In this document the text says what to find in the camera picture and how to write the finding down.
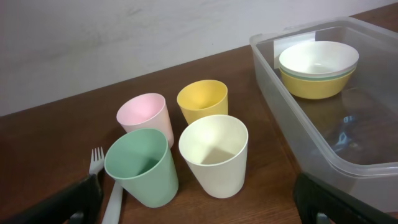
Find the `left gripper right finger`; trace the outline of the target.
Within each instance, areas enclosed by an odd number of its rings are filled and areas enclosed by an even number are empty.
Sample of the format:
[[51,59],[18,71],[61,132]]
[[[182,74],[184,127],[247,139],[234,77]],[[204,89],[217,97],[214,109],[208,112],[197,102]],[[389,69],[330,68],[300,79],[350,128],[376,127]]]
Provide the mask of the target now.
[[307,173],[297,176],[293,198],[304,224],[397,224],[397,219]]

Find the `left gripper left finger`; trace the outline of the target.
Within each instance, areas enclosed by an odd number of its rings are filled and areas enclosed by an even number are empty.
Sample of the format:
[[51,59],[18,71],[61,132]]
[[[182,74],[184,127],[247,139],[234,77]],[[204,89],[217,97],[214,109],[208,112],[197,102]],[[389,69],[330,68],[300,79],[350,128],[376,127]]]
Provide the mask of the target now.
[[96,223],[104,193],[96,174],[90,174],[3,223],[64,223],[76,213],[75,223]]

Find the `yellow plastic bowl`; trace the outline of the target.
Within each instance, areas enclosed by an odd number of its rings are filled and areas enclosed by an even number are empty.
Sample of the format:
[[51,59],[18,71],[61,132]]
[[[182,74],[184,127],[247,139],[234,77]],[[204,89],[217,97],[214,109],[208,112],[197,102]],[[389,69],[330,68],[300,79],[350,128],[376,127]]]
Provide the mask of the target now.
[[319,100],[335,96],[341,92],[355,70],[354,68],[340,76],[327,79],[295,77],[282,69],[280,70],[280,74],[282,83],[292,95],[299,98]]

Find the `pink plastic cup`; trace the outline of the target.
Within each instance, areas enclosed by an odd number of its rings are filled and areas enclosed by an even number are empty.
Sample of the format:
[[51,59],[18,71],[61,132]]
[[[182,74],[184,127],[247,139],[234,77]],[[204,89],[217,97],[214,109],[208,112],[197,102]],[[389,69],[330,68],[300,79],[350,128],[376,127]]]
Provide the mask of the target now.
[[116,119],[127,133],[142,128],[158,129],[166,136],[169,148],[174,144],[166,100],[159,93],[145,93],[125,102]]

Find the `green plastic bowl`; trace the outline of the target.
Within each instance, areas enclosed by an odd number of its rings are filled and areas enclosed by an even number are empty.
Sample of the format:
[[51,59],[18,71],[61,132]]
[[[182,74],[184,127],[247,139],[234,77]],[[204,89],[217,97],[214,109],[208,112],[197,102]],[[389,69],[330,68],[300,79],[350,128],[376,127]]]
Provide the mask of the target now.
[[302,80],[320,81],[320,80],[332,80],[332,79],[343,77],[345,75],[349,75],[350,73],[352,73],[353,71],[356,70],[356,67],[353,67],[352,69],[347,70],[345,72],[337,73],[336,75],[329,75],[329,76],[323,76],[323,77],[296,75],[291,72],[287,72],[282,68],[279,68],[279,70],[281,73],[284,73],[290,77],[294,77],[294,78],[298,78],[298,79],[302,79]]

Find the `cream plastic bowl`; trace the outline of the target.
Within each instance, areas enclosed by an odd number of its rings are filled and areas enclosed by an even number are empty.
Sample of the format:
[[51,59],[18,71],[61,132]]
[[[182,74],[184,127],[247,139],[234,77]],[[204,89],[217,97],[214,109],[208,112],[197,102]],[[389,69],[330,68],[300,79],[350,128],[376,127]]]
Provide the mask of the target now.
[[311,41],[293,45],[279,55],[279,68],[296,75],[323,77],[357,66],[359,52],[352,46],[332,41]]

